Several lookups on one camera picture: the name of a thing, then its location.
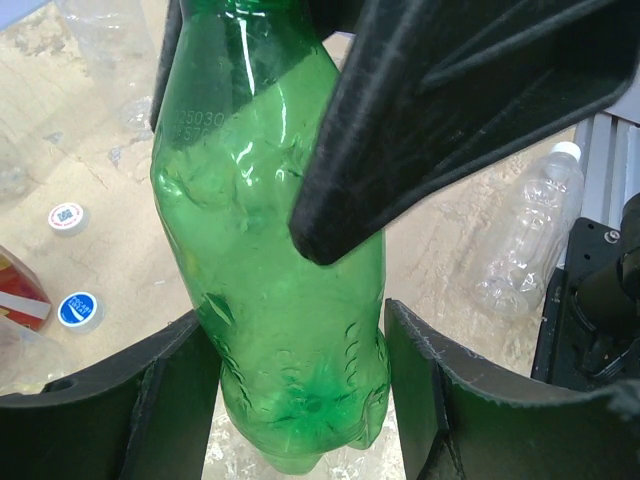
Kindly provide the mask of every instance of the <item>floor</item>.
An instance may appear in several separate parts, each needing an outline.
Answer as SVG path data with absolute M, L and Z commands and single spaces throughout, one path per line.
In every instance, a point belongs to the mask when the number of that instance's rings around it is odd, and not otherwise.
M 156 48 L 165 0 L 144 0 Z M 349 40 L 326 43 L 340 63 Z M 91 365 L 160 330 L 190 308 L 158 221 L 148 179 L 152 141 L 110 118 L 74 38 L 51 4 L 0 34 L 0 122 L 5 141 L 30 165 L 32 190 L 4 205 L 0 244 L 34 270 L 54 303 L 77 290 L 106 305 L 103 324 L 75 336 L 55 321 L 44 334 L 65 346 L 77 368 Z M 402 300 L 432 326 L 499 363 L 528 375 L 539 315 L 517 321 L 478 313 L 460 294 L 467 260 L 492 206 L 512 179 L 564 132 L 423 201 L 387 230 L 387 296 Z M 58 203 L 86 207 L 91 223 L 61 238 L 46 217 Z M 239 436 L 218 402 L 204 479 L 282 479 Z M 341 449 L 307 477 L 402 479 L 393 406 L 367 452 Z

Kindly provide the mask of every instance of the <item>black plastic bracket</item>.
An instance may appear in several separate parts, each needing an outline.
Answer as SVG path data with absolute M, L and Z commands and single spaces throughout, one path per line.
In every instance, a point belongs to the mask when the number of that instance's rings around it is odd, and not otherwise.
M 428 195 L 615 103 L 637 0 L 376 0 L 318 131 L 289 228 L 334 263 Z
M 395 300 L 385 332 L 407 480 L 638 478 L 639 380 L 586 393 L 537 382 Z M 445 431 L 434 421 L 442 405 Z
M 190 312 L 38 395 L 0 396 L 0 478 L 200 479 L 220 366 Z
M 616 265 L 621 256 L 620 232 L 580 218 L 569 238 L 565 269 L 557 270 L 547 290 L 543 322 L 531 377 L 572 390 L 591 391 L 622 379 L 640 378 L 640 342 L 637 332 L 625 335 L 596 326 L 585 314 L 578 292 L 588 302 L 611 311 L 619 308 L 615 297 Z M 604 288 L 584 291 L 587 279 L 611 271 Z M 617 318 L 611 319 L 615 326 Z

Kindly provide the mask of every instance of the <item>bottle cap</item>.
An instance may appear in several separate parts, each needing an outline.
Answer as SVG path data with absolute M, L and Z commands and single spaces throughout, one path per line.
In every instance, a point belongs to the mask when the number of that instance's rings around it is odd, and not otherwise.
M 551 153 L 566 153 L 575 158 L 577 162 L 579 162 L 580 157 L 582 157 L 580 147 L 573 142 L 556 143 L 551 149 Z
M 62 203 L 49 213 L 49 226 L 64 237 L 79 234 L 88 223 L 89 215 L 77 203 Z
M 74 333 L 89 333 L 104 318 L 104 305 L 87 292 L 76 292 L 65 298 L 58 307 L 58 320 Z

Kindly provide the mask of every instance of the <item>transparent plastic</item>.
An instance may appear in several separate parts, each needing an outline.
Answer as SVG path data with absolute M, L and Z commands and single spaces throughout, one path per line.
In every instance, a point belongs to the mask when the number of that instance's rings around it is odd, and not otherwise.
M 149 128 L 157 53 L 138 0 L 55 0 L 118 121 Z
M 535 310 L 580 214 L 584 175 L 565 152 L 534 162 L 505 196 L 469 270 L 471 296 L 502 315 Z
M 0 315 L 0 395 L 39 393 L 73 370 L 59 343 Z

